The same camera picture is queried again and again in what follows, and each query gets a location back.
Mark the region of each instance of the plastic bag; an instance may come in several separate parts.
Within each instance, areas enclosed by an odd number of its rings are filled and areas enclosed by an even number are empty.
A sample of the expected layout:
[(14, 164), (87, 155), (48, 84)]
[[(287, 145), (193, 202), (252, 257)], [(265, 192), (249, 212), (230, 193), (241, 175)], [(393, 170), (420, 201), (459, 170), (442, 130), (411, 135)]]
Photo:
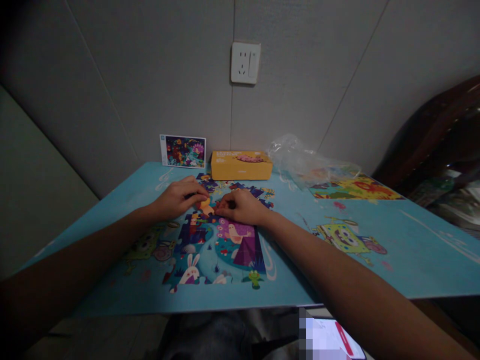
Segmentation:
[(292, 134), (272, 141), (266, 153), (277, 169), (288, 172), (302, 190), (332, 181), (355, 179), (361, 171), (360, 166), (353, 163), (323, 157), (316, 151), (305, 149)]

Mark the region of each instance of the puzzle piece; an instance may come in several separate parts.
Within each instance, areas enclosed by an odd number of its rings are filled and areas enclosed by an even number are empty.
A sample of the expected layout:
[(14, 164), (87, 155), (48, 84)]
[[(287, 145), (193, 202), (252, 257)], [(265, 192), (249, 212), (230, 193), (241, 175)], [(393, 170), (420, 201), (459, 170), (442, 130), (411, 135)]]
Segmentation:
[(197, 202), (195, 204), (196, 208), (198, 210), (201, 210), (207, 217), (215, 214), (215, 210), (210, 206), (210, 201), (211, 201), (211, 199), (208, 198), (205, 201)]

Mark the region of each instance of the cartoon frog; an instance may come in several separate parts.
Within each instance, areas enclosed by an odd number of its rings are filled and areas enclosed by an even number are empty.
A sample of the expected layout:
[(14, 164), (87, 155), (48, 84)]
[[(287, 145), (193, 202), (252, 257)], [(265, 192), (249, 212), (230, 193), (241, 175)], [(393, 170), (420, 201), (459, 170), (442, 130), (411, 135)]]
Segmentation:
[(258, 290), (260, 289), (260, 281), (264, 281), (262, 278), (260, 278), (260, 274), (257, 270), (252, 270), (248, 274), (247, 277), (244, 277), (243, 280), (241, 281), (242, 283), (246, 283), (248, 281), (251, 281), (251, 288)]

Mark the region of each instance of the picture card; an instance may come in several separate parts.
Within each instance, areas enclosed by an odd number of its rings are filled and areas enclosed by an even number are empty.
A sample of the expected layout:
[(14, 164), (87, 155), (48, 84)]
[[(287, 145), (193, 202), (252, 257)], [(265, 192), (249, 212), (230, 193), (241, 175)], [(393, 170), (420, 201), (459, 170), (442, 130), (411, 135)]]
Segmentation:
[(205, 168), (207, 139), (204, 137), (161, 134), (160, 150), (164, 166)]

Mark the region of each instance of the electrical outlet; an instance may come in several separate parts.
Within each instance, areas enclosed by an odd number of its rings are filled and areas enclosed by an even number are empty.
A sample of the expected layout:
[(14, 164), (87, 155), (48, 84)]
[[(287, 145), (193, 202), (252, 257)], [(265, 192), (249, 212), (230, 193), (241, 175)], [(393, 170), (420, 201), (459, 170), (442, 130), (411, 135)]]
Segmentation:
[(256, 84), (260, 65), (260, 44), (234, 42), (231, 46), (232, 83)]

